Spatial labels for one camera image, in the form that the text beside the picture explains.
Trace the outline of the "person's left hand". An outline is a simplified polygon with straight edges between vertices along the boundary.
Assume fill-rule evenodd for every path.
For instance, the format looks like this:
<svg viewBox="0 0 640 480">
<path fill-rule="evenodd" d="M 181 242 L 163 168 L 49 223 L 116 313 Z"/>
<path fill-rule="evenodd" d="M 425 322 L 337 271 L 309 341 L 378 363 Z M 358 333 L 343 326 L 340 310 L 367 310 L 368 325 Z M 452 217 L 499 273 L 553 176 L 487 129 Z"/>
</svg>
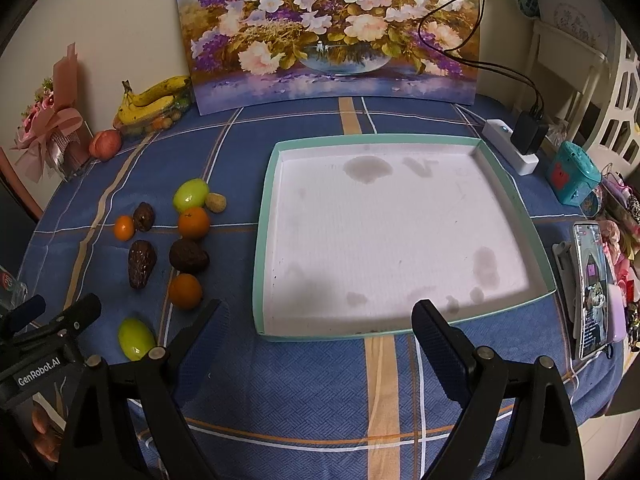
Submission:
<svg viewBox="0 0 640 480">
<path fill-rule="evenodd" d="M 49 463 L 56 464 L 60 459 L 62 439 L 54 431 L 46 410 L 38 403 L 32 407 L 32 426 L 36 432 L 34 439 L 36 451 Z"/>
</svg>

